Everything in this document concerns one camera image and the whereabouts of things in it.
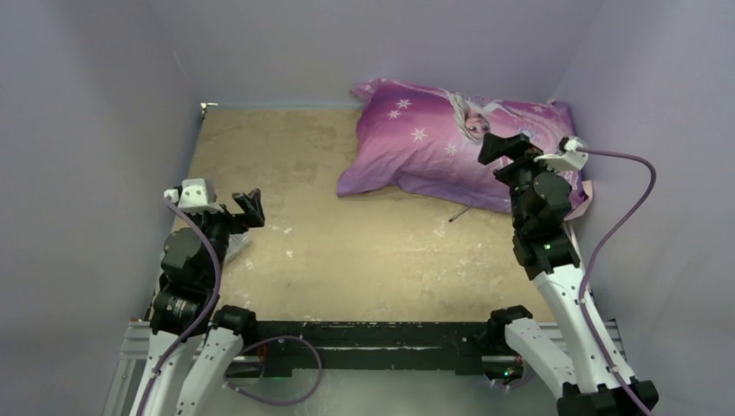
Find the pink pillow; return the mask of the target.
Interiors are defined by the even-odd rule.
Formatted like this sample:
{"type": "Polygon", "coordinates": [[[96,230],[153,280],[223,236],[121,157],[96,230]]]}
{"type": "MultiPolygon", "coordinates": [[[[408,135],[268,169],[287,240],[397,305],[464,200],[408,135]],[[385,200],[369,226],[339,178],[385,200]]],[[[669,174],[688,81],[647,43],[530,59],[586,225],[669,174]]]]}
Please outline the pink pillow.
{"type": "Polygon", "coordinates": [[[572,221],[574,219],[582,217],[589,209],[593,197],[594,187],[592,180],[584,180],[581,182],[581,188],[579,194],[574,194],[572,199],[572,210],[565,217],[566,221],[572,221]]]}

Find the purple printed pillowcase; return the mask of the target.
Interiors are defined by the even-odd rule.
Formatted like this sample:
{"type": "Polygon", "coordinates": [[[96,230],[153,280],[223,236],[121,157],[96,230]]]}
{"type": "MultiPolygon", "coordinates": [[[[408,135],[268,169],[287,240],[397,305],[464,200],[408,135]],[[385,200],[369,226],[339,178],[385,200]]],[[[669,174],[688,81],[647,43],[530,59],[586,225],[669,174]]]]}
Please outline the purple printed pillowcase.
{"type": "Polygon", "coordinates": [[[506,157],[478,163],[483,137],[519,133],[545,153],[575,134],[569,107],[560,101],[490,99],[380,78],[353,89],[365,107],[355,129],[357,157],[338,178],[339,197],[395,185],[404,192],[508,213],[507,185],[494,172],[506,157]]]}

